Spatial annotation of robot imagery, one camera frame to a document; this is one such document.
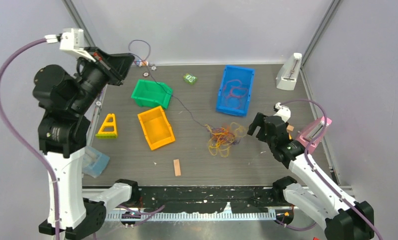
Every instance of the yellow plastic bin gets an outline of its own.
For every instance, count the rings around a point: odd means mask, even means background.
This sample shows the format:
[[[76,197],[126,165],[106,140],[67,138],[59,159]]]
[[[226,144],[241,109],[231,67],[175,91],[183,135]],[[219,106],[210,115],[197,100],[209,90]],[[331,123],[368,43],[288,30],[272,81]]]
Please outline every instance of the yellow plastic bin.
[[[137,116],[150,150],[153,151],[176,141],[162,106],[144,111]]]

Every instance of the pink device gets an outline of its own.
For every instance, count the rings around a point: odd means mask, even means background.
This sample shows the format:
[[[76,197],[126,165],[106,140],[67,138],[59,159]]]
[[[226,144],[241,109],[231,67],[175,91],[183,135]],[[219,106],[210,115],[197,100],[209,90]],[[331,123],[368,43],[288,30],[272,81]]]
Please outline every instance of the pink device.
[[[315,121],[311,122],[310,124],[308,124],[308,126],[306,126],[305,128],[303,128],[298,135],[296,136],[296,139],[298,142],[300,142],[304,147],[306,147],[308,145],[308,143],[315,137],[317,136],[317,134],[319,134],[321,132],[321,130],[323,130],[323,126],[325,123],[325,118],[324,117],[320,117],[317,118]],[[321,140],[324,137],[324,134],[326,134],[327,129],[329,128],[330,124],[332,124],[332,120],[330,120],[330,118],[327,118],[327,124],[325,127],[325,130],[323,132],[323,134],[317,138],[314,143],[311,144],[311,146],[309,146],[309,150],[308,153],[309,154],[313,154],[314,150],[317,148],[318,144],[321,142]]]

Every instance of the gray table surface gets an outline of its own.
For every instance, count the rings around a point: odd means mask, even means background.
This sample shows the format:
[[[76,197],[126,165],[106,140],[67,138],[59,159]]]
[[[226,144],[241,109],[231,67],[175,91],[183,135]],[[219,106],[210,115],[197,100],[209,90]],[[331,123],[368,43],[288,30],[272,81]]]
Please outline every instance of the gray table surface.
[[[202,124],[219,127],[223,123],[237,122],[248,127],[257,112],[274,114],[277,102],[306,99],[304,84],[298,79],[293,91],[276,88],[276,76],[281,65],[244,65],[255,69],[253,90],[246,117],[216,112],[218,89],[221,84],[224,65],[158,66],[152,75],[158,82],[164,82]],[[84,186],[110,186],[117,179],[129,179],[140,186],[193,186],[193,185],[267,185],[285,177],[295,177],[276,161],[268,146],[255,136],[247,135],[241,143],[230,149],[226,158],[212,156],[207,147],[209,133],[195,123],[188,111],[174,98],[171,99],[166,117],[172,126],[176,141],[151,151],[143,134],[137,114],[149,110],[139,107],[131,99],[138,79],[143,77],[143,67],[133,66],[122,86],[108,86],[102,104],[98,131],[108,113],[116,115],[117,139],[93,140],[92,146],[110,156],[103,173],[93,178],[85,175]],[[194,85],[183,81],[184,74],[198,77]],[[314,120],[308,103],[288,105],[292,116],[289,123],[294,132]],[[329,173],[329,164],[321,144],[313,153],[317,164]],[[180,160],[181,176],[175,176],[173,160]]]

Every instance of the green small object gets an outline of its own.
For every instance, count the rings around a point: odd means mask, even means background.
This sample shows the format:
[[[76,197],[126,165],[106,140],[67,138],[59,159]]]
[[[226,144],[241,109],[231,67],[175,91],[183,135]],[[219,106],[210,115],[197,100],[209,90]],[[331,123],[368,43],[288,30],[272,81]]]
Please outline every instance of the green small object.
[[[197,77],[190,75],[189,73],[186,73],[186,75],[184,75],[183,77],[184,81],[190,85],[193,85],[196,83],[196,81],[198,80]]]
[[[139,79],[131,98],[140,107],[156,108],[162,106],[168,108],[173,89],[163,82],[155,82]]]

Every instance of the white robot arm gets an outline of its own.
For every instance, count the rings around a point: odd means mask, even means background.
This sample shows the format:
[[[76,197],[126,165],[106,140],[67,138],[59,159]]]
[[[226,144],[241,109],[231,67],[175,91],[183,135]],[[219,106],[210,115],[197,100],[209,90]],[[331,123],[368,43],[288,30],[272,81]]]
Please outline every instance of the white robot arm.
[[[305,146],[293,140],[288,132],[287,122],[291,116],[288,107],[277,103],[276,113],[266,116],[258,112],[249,126],[248,135],[253,135],[268,144],[274,158],[298,176],[312,191],[305,190],[297,181],[283,177],[273,183],[274,199],[288,202],[310,216],[325,232],[327,240],[369,240],[374,231],[346,204],[352,203],[370,222],[374,222],[374,211],[366,201],[357,202],[352,196],[336,185],[314,161],[305,153]]]
[[[82,197],[82,162],[90,125],[84,114],[106,84],[123,84],[135,58],[129,53],[107,54],[97,47],[83,47],[84,31],[78,28],[45,38],[50,44],[60,43],[62,51],[77,58],[77,75],[48,65],[34,77],[32,94],[45,110],[38,126],[39,148],[54,170],[59,191],[59,219],[55,219],[49,175],[51,207],[39,231],[54,235],[59,221],[66,239],[81,240],[102,227],[107,211],[121,203],[135,204],[140,198],[137,182],[125,179],[90,199]]]

